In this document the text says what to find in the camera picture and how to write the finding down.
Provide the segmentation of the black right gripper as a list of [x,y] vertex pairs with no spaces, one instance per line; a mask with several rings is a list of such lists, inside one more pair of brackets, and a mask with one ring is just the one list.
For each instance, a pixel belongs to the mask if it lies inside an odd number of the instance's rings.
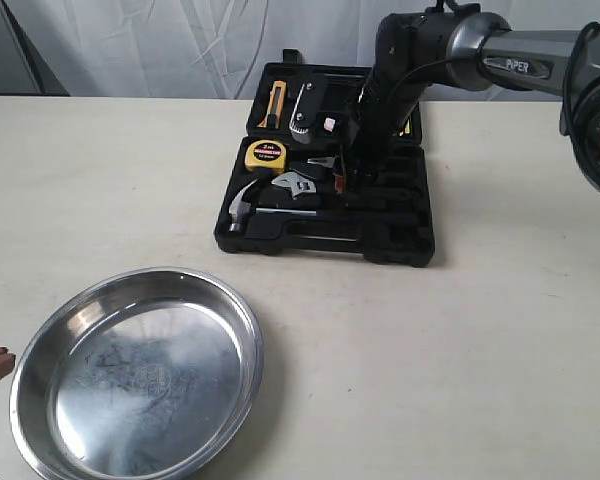
[[370,74],[351,104],[343,156],[334,159],[334,190],[341,195],[366,186],[389,157],[392,142],[405,126],[425,90],[422,82],[393,82]]

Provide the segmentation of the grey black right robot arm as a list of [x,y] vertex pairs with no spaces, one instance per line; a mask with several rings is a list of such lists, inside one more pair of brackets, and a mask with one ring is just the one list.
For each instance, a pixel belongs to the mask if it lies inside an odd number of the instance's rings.
[[600,25],[515,31],[479,4],[439,1],[380,23],[370,68],[266,65],[214,237],[227,253],[354,253],[424,267],[435,241],[419,102],[445,85],[561,100],[560,131],[600,192]]

